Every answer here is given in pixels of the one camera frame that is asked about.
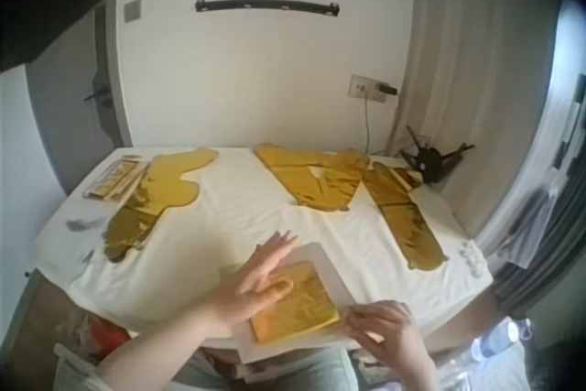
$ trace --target power cord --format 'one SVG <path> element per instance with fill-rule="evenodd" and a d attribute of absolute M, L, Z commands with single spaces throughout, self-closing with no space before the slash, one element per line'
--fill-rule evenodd
<path fill-rule="evenodd" d="M 368 97 L 364 98 L 364 122 L 366 124 L 366 148 L 364 153 L 368 154 L 370 149 L 370 125 L 368 124 Z"/>

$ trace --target white tablecloth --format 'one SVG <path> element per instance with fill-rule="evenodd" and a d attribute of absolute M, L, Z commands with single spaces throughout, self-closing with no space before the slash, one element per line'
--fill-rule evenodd
<path fill-rule="evenodd" d="M 199 198 L 187 207 L 167 210 L 143 250 L 130 251 L 119 264 L 110 263 L 103 254 L 102 236 L 119 204 L 84 199 L 83 191 L 123 155 L 151 159 L 189 149 L 115 150 L 38 236 L 37 266 L 43 275 L 80 307 L 131 331 L 142 331 L 215 286 L 222 267 L 242 264 L 255 245 L 275 230 L 290 229 L 302 243 L 320 242 L 358 302 L 406 302 L 424 335 L 456 315 L 492 282 L 481 252 L 431 189 L 421 187 L 411 197 L 449 261 L 432 272 L 410 270 L 364 185 L 347 212 L 299 207 L 247 148 L 216 148 L 219 156 L 210 165 L 186 173 L 185 180 L 201 185 Z M 403 165 L 399 159 L 375 159 Z M 94 227 L 72 231 L 67 221 L 79 220 Z M 466 242 L 481 262 L 474 275 L 470 261 L 461 255 Z M 206 343 L 232 346 L 229 331 L 215 336 Z"/>

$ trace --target jeans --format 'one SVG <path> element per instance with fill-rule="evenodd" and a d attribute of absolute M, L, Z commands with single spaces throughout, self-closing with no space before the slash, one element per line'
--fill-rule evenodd
<path fill-rule="evenodd" d="M 278 391 L 358 391 L 358 380 L 345 350 L 325 349 L 283 366 L 283 374 L 271 381 Z M 229 390 L 201 352 L 185 364 L 169 387 L 172 390 Z"/>

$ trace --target white curtain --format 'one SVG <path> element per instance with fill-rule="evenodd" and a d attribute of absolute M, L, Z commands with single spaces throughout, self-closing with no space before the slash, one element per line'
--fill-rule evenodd
<path fill-rule="evenodd" d="M 534 141 L 560 2 L 415 0 L 401 108 L 388 146 L 405 136 L 405 125 L 441 152 L 476 145 L 438 186 L 472 237 L 511 190 Z"/>

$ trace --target gold leaf booklet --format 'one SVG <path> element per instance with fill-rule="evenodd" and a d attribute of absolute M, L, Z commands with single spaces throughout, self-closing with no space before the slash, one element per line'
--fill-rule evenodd
<path fill-rule="evenodd" d="M 252 319 L 258 343 L 282 341 L 315 331 L 340 320 L 340 314 L 328 297 L 315 267 L 310 262 L 286 266 L 271 274 L 268 285 L 290 281 L 293 289 L 273 307 Z"/>

